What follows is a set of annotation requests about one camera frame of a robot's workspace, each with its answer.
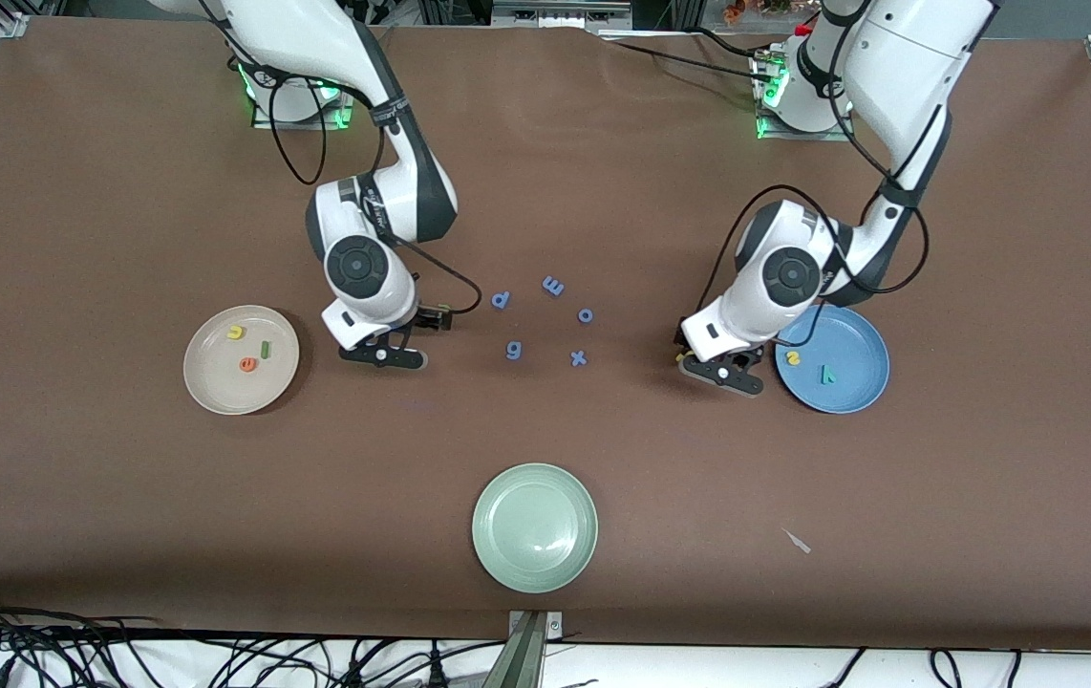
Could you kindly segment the orange background object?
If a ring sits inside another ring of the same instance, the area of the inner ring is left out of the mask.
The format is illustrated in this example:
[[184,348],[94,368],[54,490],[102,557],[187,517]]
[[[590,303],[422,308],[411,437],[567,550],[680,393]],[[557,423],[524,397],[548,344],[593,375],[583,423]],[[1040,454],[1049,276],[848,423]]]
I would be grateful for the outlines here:
[[726,25],[736,25],[745,21],[782,21],[793,19],[808,7],[810,0],[726,0],[723,19]]

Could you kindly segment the pale green round plate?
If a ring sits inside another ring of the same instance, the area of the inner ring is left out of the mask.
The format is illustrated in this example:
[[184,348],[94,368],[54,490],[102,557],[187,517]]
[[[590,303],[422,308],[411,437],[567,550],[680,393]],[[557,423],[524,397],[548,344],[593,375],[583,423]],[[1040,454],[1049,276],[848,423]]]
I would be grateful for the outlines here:
[[579,578],[599,538],[594,497],[558,464],[515,464],[476,500],[471,541],[481,566],[511,591],[543,595]]

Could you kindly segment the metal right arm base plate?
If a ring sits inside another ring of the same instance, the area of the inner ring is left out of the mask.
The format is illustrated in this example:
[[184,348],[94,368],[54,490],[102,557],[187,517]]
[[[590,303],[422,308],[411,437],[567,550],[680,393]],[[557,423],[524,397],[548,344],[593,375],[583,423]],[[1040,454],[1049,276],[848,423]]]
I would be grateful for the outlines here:
[[302,79],[292,79],[276,93],[273,106],[275,120],[269,120],[266,106],[273,90],[245,83],[245,96],[251,105],[251,126],[271,130],[313,130],[323,126],[326,131],[345,130],[353,117],[353,97],[333,87],[307,87]]

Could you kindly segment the blue round plate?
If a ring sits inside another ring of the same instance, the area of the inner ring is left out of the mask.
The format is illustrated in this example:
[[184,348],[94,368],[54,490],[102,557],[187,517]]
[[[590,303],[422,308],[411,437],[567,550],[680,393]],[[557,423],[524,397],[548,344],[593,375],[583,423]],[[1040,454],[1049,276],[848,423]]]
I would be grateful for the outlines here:
[[[802,353],[802,364],[786,364],[789,349]],[[890,361],[885,339],[867,318],[837,306],[813,305],[777,335],[774,362],[791,396],[827,414],[856,413],[885,393]],[[837,374],[834,386],[822,384],[822,366]]]

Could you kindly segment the beige round plate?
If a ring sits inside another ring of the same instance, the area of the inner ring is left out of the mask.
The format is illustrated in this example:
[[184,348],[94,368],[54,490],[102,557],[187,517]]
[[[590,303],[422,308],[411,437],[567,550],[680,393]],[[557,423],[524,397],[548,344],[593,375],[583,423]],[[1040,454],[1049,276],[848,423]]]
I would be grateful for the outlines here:
[[[230,341],[227,327],[245,327],[245,338]],[[259,357],[262,340],[273,343],[267,360]],[[256,357],[257,369],[241,371],[241,357]],[[197,328],[187,345],[182,377],[190,396],[202,408],[225,417],[266,409],[292,383],[300,360],[300,343],[291,322],[279,311],[259,305],[221,310]]]

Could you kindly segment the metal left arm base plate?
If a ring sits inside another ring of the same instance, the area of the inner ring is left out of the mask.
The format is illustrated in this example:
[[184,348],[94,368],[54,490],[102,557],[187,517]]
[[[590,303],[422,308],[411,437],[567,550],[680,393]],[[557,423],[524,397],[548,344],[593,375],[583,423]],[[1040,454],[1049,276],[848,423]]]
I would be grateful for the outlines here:
[[846,142],[852,106],[837,96],[840,116],[834,117],[829,101],[818,96],[808,79],[793,69],[784,44],[759,48],[748,57],[752,75],[764,79],[754,86],[756,126],[759,138]]

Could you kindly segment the brown table cover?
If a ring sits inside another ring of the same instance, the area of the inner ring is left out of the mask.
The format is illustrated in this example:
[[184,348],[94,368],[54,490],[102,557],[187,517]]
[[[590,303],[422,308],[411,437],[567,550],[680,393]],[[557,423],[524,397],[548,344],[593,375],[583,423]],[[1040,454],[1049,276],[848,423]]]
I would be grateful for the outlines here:
[[[930,261],[860,307],[888,387],[846,417],[772,367],[756,398],[685,377],[673,338],[757,191],[856,221],[878,179],[855,150],[757,140],[733,79],[580,31],[384,48],[460,200],[429,252],[509,291],[416,333],[419,372],[337,357],[310,189],[248,126],[217,31],[33,19],[0,43],[0,606],[456,637],[537,607],[584,641],[1091,648],[1081,44],[978,44],[922,204]],[[182,362],[243,305],[289,319],[300,360],[273,405],[225,417]],[[489,481],[533,462],[599,520],[543,595],[471,541]]]

